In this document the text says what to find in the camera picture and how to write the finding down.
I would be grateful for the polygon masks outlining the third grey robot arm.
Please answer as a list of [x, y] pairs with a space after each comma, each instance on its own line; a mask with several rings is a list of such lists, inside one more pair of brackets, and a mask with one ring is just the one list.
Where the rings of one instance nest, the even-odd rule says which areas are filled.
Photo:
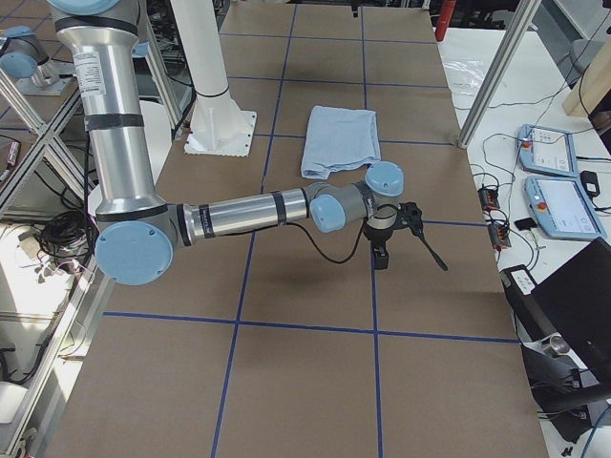
[[1, 30], [1, 70], [25, 95], [62, 95], [74, 82], [74, 65], [53, 61], [26, 26]]

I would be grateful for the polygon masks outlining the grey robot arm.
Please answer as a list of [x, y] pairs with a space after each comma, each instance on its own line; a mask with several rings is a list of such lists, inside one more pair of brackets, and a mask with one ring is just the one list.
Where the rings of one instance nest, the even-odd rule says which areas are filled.
[[387, 242], [410, 230], [422, 238], [421, 212], [403, 202], [402, 169], [380, 157], [376, 116], [366, 110], [317, 106], [310, 115], [304, 154], [306, 187], [255, 192], [230, 169], [249, 154], [257, 116], [230, 93], [217, 20], [208, 1], [171, 5], [195, 93], [188, 137], [155, 177], [140, 109], [133, 52], [141, 42], [141, 1], [53, 1], [55, 30], [71, 51], [84, 128], [93, 144], [101, 201], [95, 259], [124, 285], [158, 280], [181, 248], [200, 240], [253, 234], [314, 221], [324, 233], [359, 224], [374, 265], [388, 265]]

